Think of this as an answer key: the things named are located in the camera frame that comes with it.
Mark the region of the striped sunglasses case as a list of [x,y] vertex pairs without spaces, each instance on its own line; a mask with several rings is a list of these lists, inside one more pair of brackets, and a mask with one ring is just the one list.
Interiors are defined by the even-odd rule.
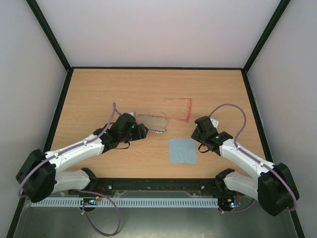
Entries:
[[166,133],[166,127],[168,124],[167,118],[153,115],[138,115],[138,124],[143,124],[148,128],[148,133]]

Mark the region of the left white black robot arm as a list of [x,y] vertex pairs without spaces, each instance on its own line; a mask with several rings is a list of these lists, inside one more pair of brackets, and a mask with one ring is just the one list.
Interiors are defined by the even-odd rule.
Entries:
[[116,149],[120,143],[145,139],[148,128],[134,116],[123,113],[116,122],[99,128],[85,139],[55,151],[32,151],[16,175],[21,185],[19,195],[33,203],[65,190],[94,191],[97,177],[88,168],[69,172],[67,169],[93,156]]

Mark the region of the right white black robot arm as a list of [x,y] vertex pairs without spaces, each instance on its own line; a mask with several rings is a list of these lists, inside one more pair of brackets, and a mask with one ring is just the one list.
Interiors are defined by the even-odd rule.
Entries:
[[195,120],[192,139],[242,168],[247,176],[234,169],[226,169],[215,177],[219,193],[236,191],[253,198],[270,215],[296,207],[299,193],[289,168],[264,160],[241,146],[227,132],[218,132],[214,121],[204,116]]

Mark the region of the red transparent sunglasses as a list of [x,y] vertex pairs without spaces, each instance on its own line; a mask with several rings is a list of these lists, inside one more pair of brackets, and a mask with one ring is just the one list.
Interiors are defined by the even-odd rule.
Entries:
[[166,108],[163,109],[161,114],[169,120],[188,123],[191,110],[191,98],[165,98]]

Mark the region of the blue cleaning cloth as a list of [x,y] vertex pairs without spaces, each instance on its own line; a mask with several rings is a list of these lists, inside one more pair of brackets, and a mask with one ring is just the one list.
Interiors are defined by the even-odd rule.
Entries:
[[170,139],[169,161],[172,164],[196,164],[196,144],[192,139]]

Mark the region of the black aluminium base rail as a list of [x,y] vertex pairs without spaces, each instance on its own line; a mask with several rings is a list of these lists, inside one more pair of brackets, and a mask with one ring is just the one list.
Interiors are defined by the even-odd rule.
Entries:
[[184,191],[213,198],[234,197],[234,191],[220,192],[214,178],[96,178],[85,191],[114,196],[123,191]]

